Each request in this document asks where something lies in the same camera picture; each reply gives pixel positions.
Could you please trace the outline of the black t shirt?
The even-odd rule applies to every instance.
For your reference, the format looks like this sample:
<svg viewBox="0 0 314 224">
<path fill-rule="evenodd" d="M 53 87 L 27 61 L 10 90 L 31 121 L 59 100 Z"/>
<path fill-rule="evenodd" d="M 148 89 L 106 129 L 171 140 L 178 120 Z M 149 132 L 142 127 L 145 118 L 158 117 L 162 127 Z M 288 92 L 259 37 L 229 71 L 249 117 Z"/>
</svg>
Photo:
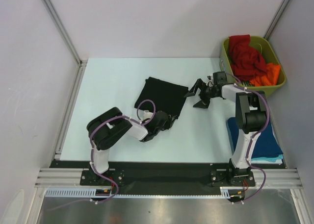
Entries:
<svg viewBox="0 0 314 224">
<path fill-rule="evenodd" d="M 172 117 L 179 117 L 185 103 L 188 87 L 149 77 L 135 102 L 134 107 L 153 112 L 163 111 Z"/>
</svg>

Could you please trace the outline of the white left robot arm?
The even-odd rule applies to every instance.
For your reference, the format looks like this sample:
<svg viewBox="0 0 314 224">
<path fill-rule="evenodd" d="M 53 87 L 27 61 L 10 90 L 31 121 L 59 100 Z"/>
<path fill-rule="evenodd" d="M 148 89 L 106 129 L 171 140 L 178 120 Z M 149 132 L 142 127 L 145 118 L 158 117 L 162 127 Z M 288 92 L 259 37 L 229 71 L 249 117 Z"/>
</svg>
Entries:
<svg viewBox="0 0 314 224">
<path fill-rule="evenodd" d="M 91 144 L 92 180 L 99 185 L 107 182 L 109 151 L 125 135 L 148 142 L 161 131 L 169 130 L 178 117 L 164 111 L 144 110 L 136 120 L 114 107 L 90 121 L 86 129 Z"/>
</svg>

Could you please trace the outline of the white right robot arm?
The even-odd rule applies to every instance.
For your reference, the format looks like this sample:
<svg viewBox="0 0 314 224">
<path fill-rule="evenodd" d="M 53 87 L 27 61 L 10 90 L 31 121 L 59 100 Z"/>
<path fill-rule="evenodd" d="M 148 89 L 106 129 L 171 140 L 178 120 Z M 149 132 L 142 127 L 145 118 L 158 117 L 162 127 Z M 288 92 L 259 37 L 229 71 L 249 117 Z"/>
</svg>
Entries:
<svg viewBox="0 0 314 224">
<path fill-rule="evenodd" d="M 235 119 L 239 129 L 236 149 L 230 159 L 231 170 L 226 179 L 231 185 L 244 180 L 243 172 L 250 170 L 251 157 L 260 134 L 270 120 L 270 110 L 263 91 L 253 91 L 238 83 L 231 83 L 226 76 L 213 76 L 213 83 L 205 83 L 200 78 L 185 94 L 185 98 L 194 96 L 200 90 L 200 101 L 194 108 L 207 109 L 210 100 L 222 98 L 235 103 Z"/>
</svg>

